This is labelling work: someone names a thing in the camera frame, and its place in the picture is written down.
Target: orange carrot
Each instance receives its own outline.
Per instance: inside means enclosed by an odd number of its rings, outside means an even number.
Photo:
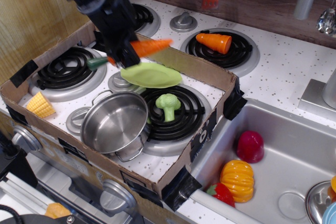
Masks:
[[[208,48],[226,54],[231,46],[232,37],[221,34],[197,34],[196,40]]]
[[[165,48],[167,48],[173,40],[171,39],[162,39],[162,40],[135,40],[131,41],[131,45],[136,52],[136,54],[141,57],[146,57],[148,55],[152,55],[156,52],[159,52]],[[108,61],[115,65],[115,61],[111,57],[107,57]]]

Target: electric coil burner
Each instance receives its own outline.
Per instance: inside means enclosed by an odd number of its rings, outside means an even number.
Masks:
[[[164,122],[163,111],[155,106],[157,98],[167,93],[176,95],[181,102],[172,122]],[[149,140],[143,149],[150,155],[180,155],[211,110],[202,94],[182,84],[165,89],[146,89],[140,95],[147,102],[152,123]]]
[[[82,47],[72,47],[53,60],[31,78],[29,92],[42,91],[51,102],[70,101],[91,92],[104,79],[106,66],[89,70],[87,60],[101,57],[99,53]]]
[[[146,37],[152,37],[160,27],[158,14],[148,6],[132,4],[135,9],[135,32]]]
[[[156,34],[161,24],[158,14],[148,6],[139,4],[132,5],[135,9],[135,32],[148,38],[152,37]],[[96,41],[92,45],[92,48],[98,51],[106,52],[104,40],[100,32],[95,31],[94,35],[96,37]]]
[[[232,37],[230,50],[221,54],[202,45],[196,40],[199,33],[221,34]],[[257,45],[248,36],[230,29],[214,28],[200,31],[190,36],[181,46],[181,51],[206,59],[242,77],[250,73],[259,63]]]

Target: toy carrot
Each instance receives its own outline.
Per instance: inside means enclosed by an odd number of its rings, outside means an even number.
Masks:
[[[136,40],[131,41],[130,43],[136,54],[141,58],[167,48],[172,42],[173,40],[171,39],[162,39],[143,41]],[[89,59],[87,64],[91,71],[95,71],[100,65],[106,63],[107,61],[109,61],[112,65],[116,65],[115,61],[111,57]]]
[[[173,40],[171,39],[143,41],[136,40],[132,41],[131,45],[139,57],[144,57],[167,48],[172,42]]]
[[[221,34],[197,34],[196,40],[208,48],[226,54],[231,46],[232,37]]]

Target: toy pumpkin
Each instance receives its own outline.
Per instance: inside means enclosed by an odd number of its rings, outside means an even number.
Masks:
[[[230,190],[235,202],[247,202],[253,196],[253,174],[248,163],[232,160],[224,165],[220,182]]]

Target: sink drain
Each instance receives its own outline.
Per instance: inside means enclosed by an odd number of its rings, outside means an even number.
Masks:
[[[281,213],[289,219],[299,220],[306,216],[305,199],[292,192],[282,194],[278,200]]]

